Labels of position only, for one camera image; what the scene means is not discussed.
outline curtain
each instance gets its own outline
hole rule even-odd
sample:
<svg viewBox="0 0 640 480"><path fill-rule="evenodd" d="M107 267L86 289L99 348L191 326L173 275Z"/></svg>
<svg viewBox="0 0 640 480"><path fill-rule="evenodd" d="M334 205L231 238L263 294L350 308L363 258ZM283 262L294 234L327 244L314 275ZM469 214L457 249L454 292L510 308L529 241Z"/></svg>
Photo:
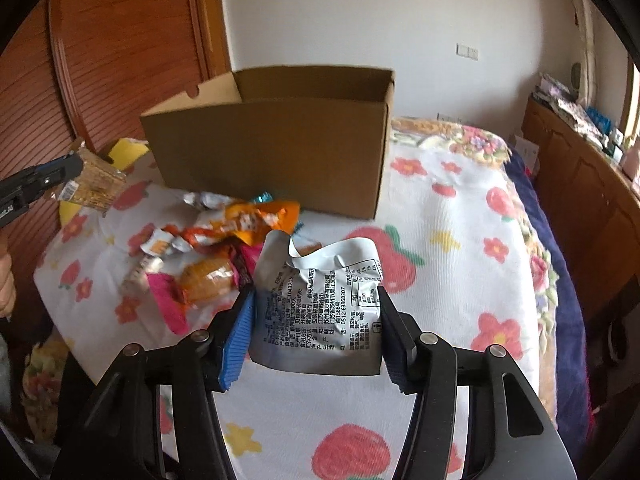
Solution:
<svg viewBox="0 0 640 480"><path fill-rule="evenodd" d="M587 108L594 104L596 99L596 56L593 41L593 15L591 13L590 0L571 0L574 4L575 15L580 30L580 42L582 43L582 61L580 70L580 90L578 104Z"/></svg>

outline floral bedsheet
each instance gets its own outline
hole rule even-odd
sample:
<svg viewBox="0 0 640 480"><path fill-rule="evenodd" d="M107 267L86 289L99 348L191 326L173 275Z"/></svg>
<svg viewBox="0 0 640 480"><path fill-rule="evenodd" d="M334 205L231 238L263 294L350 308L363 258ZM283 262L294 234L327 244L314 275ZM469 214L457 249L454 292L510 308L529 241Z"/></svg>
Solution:
<svg viewBox="0 0 640 480"><path fill-rule="evenodd" d="M394 121L375 221L303 212L301 234L323 244L372 238L383 285L399 310L455 346L483 350L500 343L537 391L538 327L549 311L552 280L543 250L523 237L521 208L500 169L508 150L487 132L437 125ZM415 142L407 144L409 138ZM151 349L180 339L150 297L123 296L119 284L151 225L185 226L196 212L179 191L164 187L151 153L129 171L128 184L104 218L82 209L35 273L54 323L94 381L129 342ZM167 263L165 270L178 272L188 263ZM540 299L543 289L547 301ZM191 311L190 326L207 326L233 299ZM345 378L290 374L251 361L229 393L214 398L241 479L389 479L414 402L398 392L384 366L380 376ZM175 457L170 388L161 391L161 415L162 443ZM460 388L452 478L463 465L467 418L468 394Z"/></svg>

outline navy blue blanket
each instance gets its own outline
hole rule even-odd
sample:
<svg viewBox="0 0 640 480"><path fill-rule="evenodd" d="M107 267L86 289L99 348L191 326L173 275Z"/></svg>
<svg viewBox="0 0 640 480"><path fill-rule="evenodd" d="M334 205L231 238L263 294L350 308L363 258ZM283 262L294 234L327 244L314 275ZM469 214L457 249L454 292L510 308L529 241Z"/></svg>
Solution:
<svg viewBox="0 0 640 480"><path fill-rule="evenodd" d="M571 459L577 463L587 439L590 420L589 389L585 364L584 321L574 284L569 277L564 256L556 243L546 215L520 155L513 151L504 169L516 185L531 224L542 244L551 252L551 264L560 276L556 310L556 380L558 384L558 432Z"/></svg>

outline yellow star pattern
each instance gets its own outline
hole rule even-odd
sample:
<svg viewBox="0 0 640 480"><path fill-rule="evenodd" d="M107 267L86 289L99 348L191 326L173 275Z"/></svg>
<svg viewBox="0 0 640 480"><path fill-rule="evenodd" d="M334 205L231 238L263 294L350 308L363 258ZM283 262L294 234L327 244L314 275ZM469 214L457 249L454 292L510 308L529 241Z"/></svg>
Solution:
<svg viewBox="0 0 640 480"><path fill-rule="evenodd" d="M460 243L453 237L451 231L434 231L431 234L432 244L437 244L442 249L443 253L449 253L451 250L460 250Z"/></svg>
<svg viewBox="0 0 640 480"><path fill-rule="evenodd" d="M249 428L248 426L241 428L237 424L230 422L226 425L226 430L225 441L231 446L231 452L235 456L242 456L245 451L262 452L262 444L251 438L254 434L254 428Z"/></svg>

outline barcode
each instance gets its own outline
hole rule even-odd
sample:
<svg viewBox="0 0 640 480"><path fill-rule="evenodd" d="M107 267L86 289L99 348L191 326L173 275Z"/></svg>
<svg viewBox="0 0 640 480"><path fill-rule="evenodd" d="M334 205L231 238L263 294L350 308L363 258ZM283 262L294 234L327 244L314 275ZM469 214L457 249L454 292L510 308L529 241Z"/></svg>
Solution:
<svg viewBox="0 0 640 480"><path fill-rule="evenodd" d="M58 200L60 200L61 202L68 202L73 198L76 191L78 190L78 187L79 184L77 182L70 180L65 184L65 187L63 187Z"/></svg>

